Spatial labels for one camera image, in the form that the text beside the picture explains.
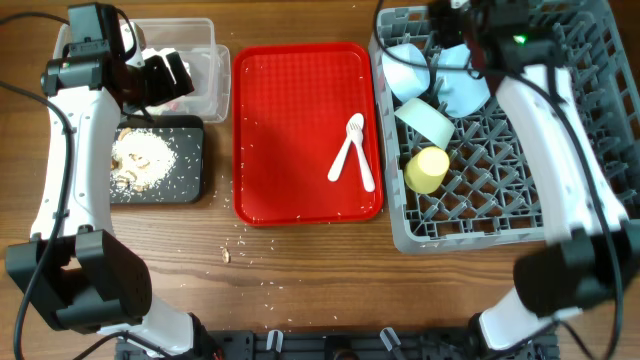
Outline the light blue bowl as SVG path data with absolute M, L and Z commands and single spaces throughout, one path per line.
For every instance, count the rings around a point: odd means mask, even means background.
M 392 94 L 401 103 L 420 96 L 430 86 L 427 61 L 414 44 L 388 48 L 382 55 L 382 68 Z

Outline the light blue plate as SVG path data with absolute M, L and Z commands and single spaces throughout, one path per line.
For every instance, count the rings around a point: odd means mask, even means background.
M 437 61 L 437 100 L 445 103 L 445 112 L 452 118 L 463 118 L 478 111 L 490 99 L 485 78 L 475 71 L 443 71 L 443 67 L 462 68 L 471 58 L 470 50 L 460 44 L 440 52 Z

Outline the food scraps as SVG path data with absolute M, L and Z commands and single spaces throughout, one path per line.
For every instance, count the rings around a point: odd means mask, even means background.
M 156 188 L 173 170 L 177 155 L 151 130 L 124 128 L 111 150 L 110 180 L 118 190 L 142 193 Z

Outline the green bowl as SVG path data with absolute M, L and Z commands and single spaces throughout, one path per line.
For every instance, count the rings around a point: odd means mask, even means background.
M 447 148 L 455 130 L 446 116 L 419 98 L 398 107 L 395 116 L 442 150 Z

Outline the yellow plastic cup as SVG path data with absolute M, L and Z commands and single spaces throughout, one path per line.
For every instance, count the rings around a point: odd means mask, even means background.
M 419 194 L 431 194 L 441 185 L 450 166 L 448 154 L 439 147 L 422 149 L 404 169 L 406 185 Z

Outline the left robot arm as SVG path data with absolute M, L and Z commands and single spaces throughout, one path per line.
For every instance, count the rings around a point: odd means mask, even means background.
M 145 262 L 114 235 L 112 143 L 121 116 L 193 89 L 179 55 L 137 60 L 131 29 L 112 5 L 69 8 L 72 40 L 50 60 L 37 99 L 50 114 L 45 188 L 28 242 L 12 245 L 6 270 L 56 331 L 120 338 L 150 357 L 210 359 L 216 343 L 199 319 L 156 297 Z

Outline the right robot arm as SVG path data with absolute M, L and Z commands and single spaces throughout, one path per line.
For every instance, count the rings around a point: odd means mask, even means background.
M 514 286 L 472 325 L 487 356 L 508 354 L 573 316 L 614 305 L 610 344 L 622 330 L 624 292 L 639 270 L 639 227 L 598 164 L 573 94 L 561 43 L 534 26 L 525 1 L 436 1 L 439 43 L 465 45 L 511 122 L 534 180 L 547 246 L 518 259 Z

